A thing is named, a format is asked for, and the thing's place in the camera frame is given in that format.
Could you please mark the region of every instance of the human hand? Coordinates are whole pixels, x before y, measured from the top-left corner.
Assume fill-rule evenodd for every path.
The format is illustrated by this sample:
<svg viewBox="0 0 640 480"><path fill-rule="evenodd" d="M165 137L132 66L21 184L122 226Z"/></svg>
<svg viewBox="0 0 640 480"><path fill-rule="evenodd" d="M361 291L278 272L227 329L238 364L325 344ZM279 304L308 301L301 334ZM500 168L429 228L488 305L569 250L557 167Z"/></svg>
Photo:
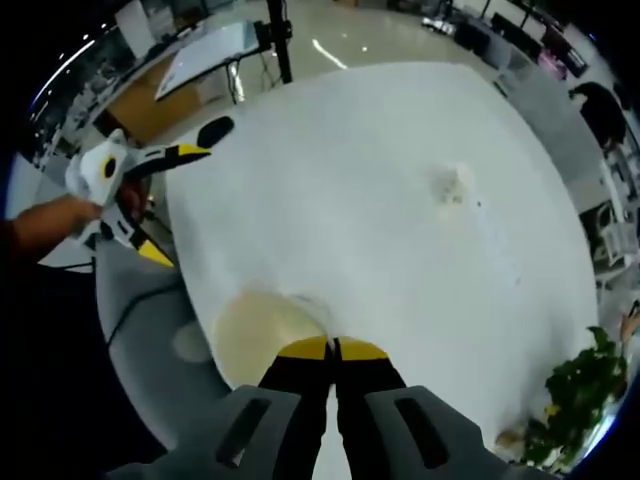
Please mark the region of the human hand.
<svg viewBox="0 0 640 480"><path fill-rule="evenodd" d="M142 180L138 180L125 181L118 190L116 198L135 221L140 221L147 206L147 196L147 186Z"/></svg>
<svg viewBox="0 0 640 480"><path fill-rule="evenodd" d="M640 314L636 314L633 317L623 315L622 324L620 325L620 341L623 344L627 343L638 328L640 328Z"/></svg>

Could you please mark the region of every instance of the white table surface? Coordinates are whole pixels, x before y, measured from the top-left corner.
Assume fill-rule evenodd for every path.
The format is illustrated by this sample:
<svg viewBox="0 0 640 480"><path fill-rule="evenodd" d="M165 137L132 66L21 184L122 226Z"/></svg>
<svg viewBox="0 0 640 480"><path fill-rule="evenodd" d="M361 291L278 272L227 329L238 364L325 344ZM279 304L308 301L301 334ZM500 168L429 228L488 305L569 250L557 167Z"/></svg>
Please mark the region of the white table surface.
<svg viewBox="0 0 640 480"><path fill-rule="evenodd" d="M344 70L226 114L235 130L211 157L167 179L206 335L247 286L320 299L335 332L385 349L488 446L589 343L595 280L577 213L529 127L469 68ZM445 206L438 177L456 164L475 186ZM316 473L346 466L327 461L342 451L333 422Z"/></svg>
<svg viewBox="0 0 640 480"><path fill-rule="evenodd" d="M225 61L251 53L258 47L255 28L249 21L233 23L207 32L202 38L178 52L160 82L156 100L221 66Z"/></svg>

